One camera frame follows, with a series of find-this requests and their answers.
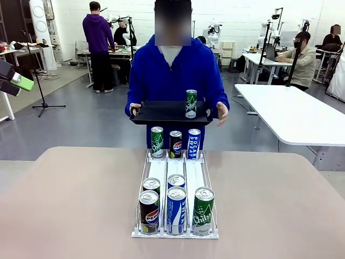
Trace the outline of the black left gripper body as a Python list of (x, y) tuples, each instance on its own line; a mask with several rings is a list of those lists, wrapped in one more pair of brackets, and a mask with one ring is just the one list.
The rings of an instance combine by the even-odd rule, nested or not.
[(10, 63), (5, 62), (4, 60), (0, 60), (0, 76), (2, 79), (7, 81), (11, 81), (15, 75), (15, 71), (13, 69), (13, 65)]

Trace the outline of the person's left hand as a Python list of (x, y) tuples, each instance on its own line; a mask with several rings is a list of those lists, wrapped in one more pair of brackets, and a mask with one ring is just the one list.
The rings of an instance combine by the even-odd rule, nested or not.
[(229, 109), (225, 104), (222, 102), (217, 103), (217, 112), (218, 112), (218, 120), (219, 120), (219, 126), (223, 125), (226, 122)]

